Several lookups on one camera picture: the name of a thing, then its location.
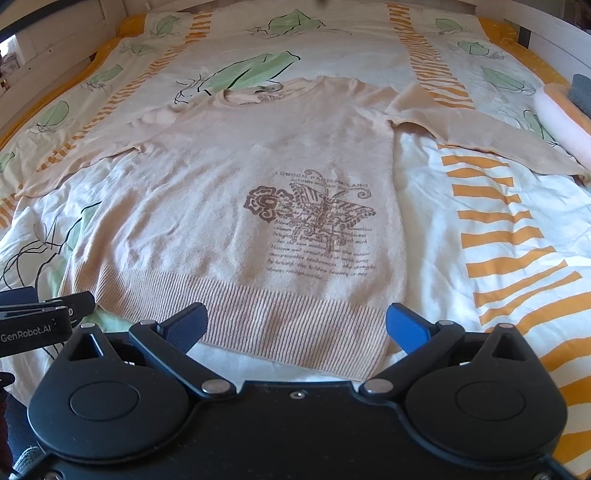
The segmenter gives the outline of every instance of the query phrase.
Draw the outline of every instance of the white bedding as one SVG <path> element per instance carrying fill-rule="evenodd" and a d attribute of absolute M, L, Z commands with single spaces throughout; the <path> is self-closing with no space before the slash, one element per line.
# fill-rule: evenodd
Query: white bedding
<path fill-rule="evenodd" d="M 122 39 L 90 78 L 49 104 L 2 149 L 0 226 L 7 227 L 0 229 L 0 288 L 36 285 L 42 299 L 57 294 L 80 229 L 108 194 L 112 162 L 80 170 L 44 198 L 17 205 L 11 195 L 25 179 L 75 154 L 76 142 L 91 129 L 123 124 L 166 104 L 182 108 L 248 68 L 235 86 L 326 75 L 401 91 L 418 79 L 438 101 L 545 135 L 528 113 L 542 81 L 494 46 L 469 15 L 341 0 L 325 9 L 308 0 L 255 0 L 213 13 L 148 15 L 144 30 Z M 275 60 L 268 70 L 261 68 L 265 53 Z M 248 59 L 254 60 L 220 72 Z M 405 304 L 432 322 L 452 319 L 467 330 L 518 325 L 569 405 L 557 459 L 578 475 L 586 472 L 591 197 L 569 177 L 539 176 L 511 160 L 441 148 L 410 127 L 401 129 L 395 159 L 408 252 Z M 485 223 L 478 212 L 494 212 L 498 220 Z M 93 317 L 109 330 L 128 326 L 100 309 Z M 16 374 L 12 393 L 23 403 L 59 348 L 1 360 L 3 370 Z M 202 344 L 190 355 L 237 384 L 326 380 Z"/>

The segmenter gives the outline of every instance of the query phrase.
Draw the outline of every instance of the beige sweater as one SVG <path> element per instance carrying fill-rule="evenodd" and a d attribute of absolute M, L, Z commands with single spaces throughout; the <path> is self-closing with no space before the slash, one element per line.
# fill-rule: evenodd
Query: beige sweater
<path fill-rule="evenodd" d="M 362 380 L 385 352 L 385 309 L 404 297 L 392 182 L 392 126 L 404 122 L 446 144 L 542 159 L 546 170 L 570 163 L 533 135 L 437 106 L 419 87 L 397 97 L 320 77 L 151 112 L 83 145 L 56 166 L 61 176 L 37 178 L 25 192 L 42 194 L 136 149 L 115 164 L 60 294 L 88 289 L 131 320 L 162 320 L 201 301 L 208 343 Z"/>

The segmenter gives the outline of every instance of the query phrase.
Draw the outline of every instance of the metal screw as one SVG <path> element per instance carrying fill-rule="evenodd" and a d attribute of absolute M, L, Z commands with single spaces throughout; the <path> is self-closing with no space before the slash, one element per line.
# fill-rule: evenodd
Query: metal screw
<path fill-rule="evenodd" d="M 365 391 L 369 394 L 376 395 L 380 393 L 388 393 L 394 388 L 393 383 L 385 378 L 372 378 L 363 384 Z"/>
<path fill-rule="evenodd" d="M 62 479 L 61 473 L 54 472 L 54 471 L 47 472 L 43 476 L 43 480 L 61 480 L 61 479 Z"/>
<path fill-rule="evenodd" d="M 290 398 L 293 398 L 294 400 L 303 400 L 306 397 L 306 394 L 304 392 L 291 392 L 290 393 Z"/>
<path fill-rule="evenodd" d="M 212 378 L 211 380 L 206 380 L 201 384 L 201 390 L 203 390 L 205 393 L 209 393 L 210 395 L 221 395 L 223 393 L 228 393 L 231 388 L 232 384 L 223 378 Z"/>

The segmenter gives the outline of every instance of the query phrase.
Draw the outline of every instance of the crew neckline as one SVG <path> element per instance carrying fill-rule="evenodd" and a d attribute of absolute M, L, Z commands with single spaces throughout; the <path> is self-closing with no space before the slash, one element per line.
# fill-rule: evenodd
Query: crew neckline
<path fill-rule="evenodd" d="M 324 77 L 316 77 L 314 80 L 308 80 L 304 77 L 299 77 L 299 78 L 296 78 L 293 80 L 289 80 L 287 82 L 281 82 L 283 85 L 283 89 L 288 89 L 295 83 L 308 82 L 308 84 L 305 87 L 303 87 L 302 89 L 297 90 L 286 97 L 279 98 L 277 100 L 273 100 L 272 102 L 258 102 L 258 103 L 247 103 L 247 104 L 234 103 L 234 102 L 231 102 L 230 100 L 228 100 L 226 98 L 226 95 L 228 93 L 236 93 L 236 92 L 232 92 L 230 89 L 223 89 L 215 94 L 215 103 L 222 105 L 222 106 L 230 107 L 230 108 L 257 108 L 257 107 L 264 106 L 264 105 L 276 105 L 278 103 L 289 102 L 290 100 L 292 100 L 294 98 L 298 98 L 298 97 L 304 95 L 305 93 L 309 93 L 311 90 L 313 90 L 319 84 L 321 84 L 321 82 L 323 80 L 324 80 Z"/>

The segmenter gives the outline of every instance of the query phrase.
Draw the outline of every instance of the bed frame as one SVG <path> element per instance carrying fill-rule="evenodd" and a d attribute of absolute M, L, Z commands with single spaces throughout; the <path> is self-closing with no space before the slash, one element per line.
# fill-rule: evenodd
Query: bed frame
<path fill-rule="evenodd" d="M 236 1 L 240 0 L 13 0 L 0 13 L 0 40 L 27 19 L 39 19 L 16 33 L 21 68 L 7 78 L 11 88 L 0 98 L 0 137 L 31 105 L 82 72 L 126 16 L 147 11 L 194 12 Z M 547 1 L 553 2 L 549 11 L 564 15 L 564 0 Z M 591 35 L 548 13 L 513 0 L 405 2 L 508 20 L 521 27 L 520 43 L 566 79 L 575 73 L 591 77 Z"/>

